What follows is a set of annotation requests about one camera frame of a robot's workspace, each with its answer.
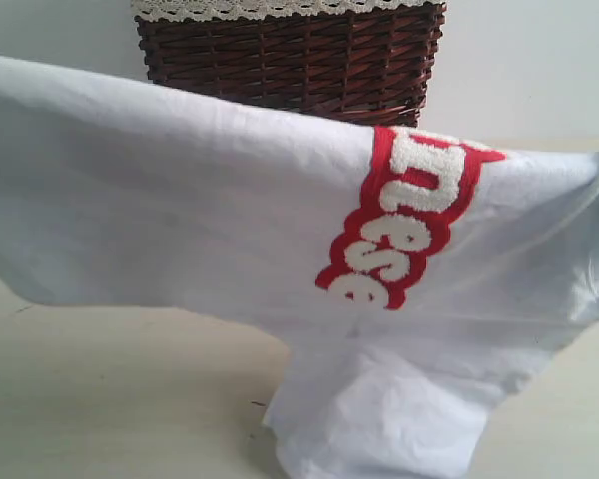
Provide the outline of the white t-shirt with red lettering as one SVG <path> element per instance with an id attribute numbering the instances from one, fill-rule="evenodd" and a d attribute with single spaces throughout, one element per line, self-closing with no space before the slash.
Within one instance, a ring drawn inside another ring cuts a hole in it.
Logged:
<path id="1" fill-rule="evenodd" d="M 599 152 L 0 56 L 0 279 L 283 341 L 265 423 L 293 478 L 462 478 L 494 409 L 599 322 Z"/>

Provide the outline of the brown wicker basket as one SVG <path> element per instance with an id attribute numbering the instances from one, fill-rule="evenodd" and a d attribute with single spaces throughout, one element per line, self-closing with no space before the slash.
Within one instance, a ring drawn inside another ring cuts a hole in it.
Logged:
<path id="1" fill-rule="evenodd" d="M 160 86 L 360 125 L 415 126 L 446 6 L 263 20 L 135 16 Z"/>

